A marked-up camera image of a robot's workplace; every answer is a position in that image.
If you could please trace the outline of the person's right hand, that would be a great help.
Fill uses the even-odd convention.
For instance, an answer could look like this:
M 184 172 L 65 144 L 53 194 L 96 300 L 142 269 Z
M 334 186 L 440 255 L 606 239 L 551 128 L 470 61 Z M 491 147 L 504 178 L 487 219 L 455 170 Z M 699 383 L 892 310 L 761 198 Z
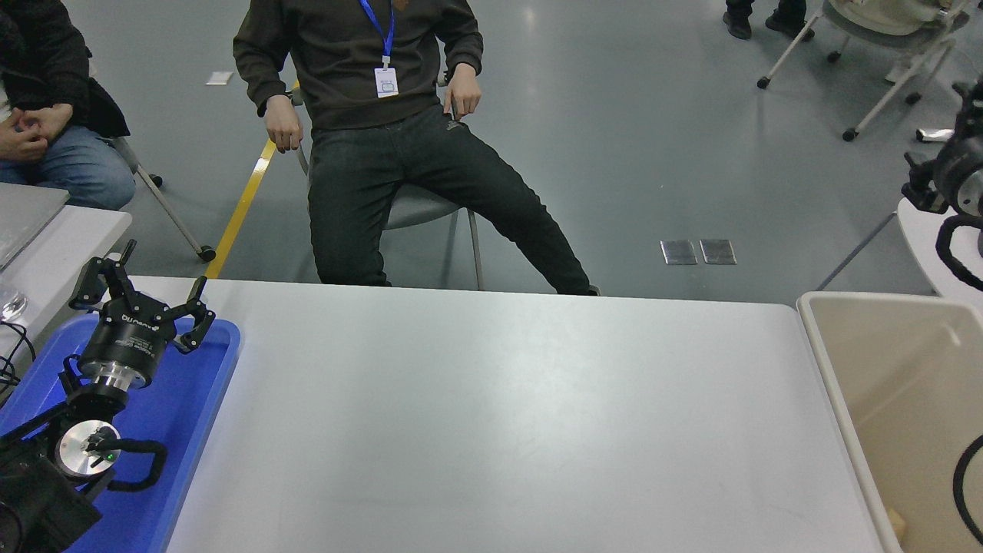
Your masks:
M 48 140 L 40 124 L 14 108 L 1 123 L 1 160 L 38 162 L 45 156 Z
M 263 118 L 268 139 L 278 153 L 298 150 L 304 140 L 304 127 L 291 98 L 284 94 L 267 98 Z

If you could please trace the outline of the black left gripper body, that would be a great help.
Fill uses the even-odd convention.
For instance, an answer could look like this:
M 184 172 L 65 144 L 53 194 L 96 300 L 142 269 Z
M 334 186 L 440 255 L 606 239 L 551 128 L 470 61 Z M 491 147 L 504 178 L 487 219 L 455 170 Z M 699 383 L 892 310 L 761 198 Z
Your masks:
M 143 298 L 130 308 L 123 298 L 103 304 L 101 319 L 78 360 L 78 371 L 93 379 L 98 367 L 108 364 L 127 367 L 142 379 L 157 375 L 167 344 L 176 336 L 172 320 L 158 320 L 168 305 Z

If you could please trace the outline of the person's left hand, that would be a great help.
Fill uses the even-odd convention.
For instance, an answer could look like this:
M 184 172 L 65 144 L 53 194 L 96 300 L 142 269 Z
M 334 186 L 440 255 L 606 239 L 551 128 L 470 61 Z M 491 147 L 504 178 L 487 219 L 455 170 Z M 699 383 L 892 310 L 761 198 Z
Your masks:
M 55 141 L 69 125 L 73 115 L 73 105 L 54 104 L 48 108 L 25 110 L 15 126 L 31 134 L 32 141 Z
M 476 112 L 481 99 L 482 90 L 476 68 L 464 62 L 456 64 L 445 87 L 445 113 L 460 121 Z

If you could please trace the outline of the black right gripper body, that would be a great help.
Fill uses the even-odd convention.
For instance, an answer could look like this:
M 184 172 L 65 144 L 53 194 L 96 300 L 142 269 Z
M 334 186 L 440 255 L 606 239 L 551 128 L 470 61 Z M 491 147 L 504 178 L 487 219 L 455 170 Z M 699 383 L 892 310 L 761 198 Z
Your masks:
M 945 143 L 935 160 L 933 180 L 954 210 L 980 210 L 982 137 L 956 137 Z

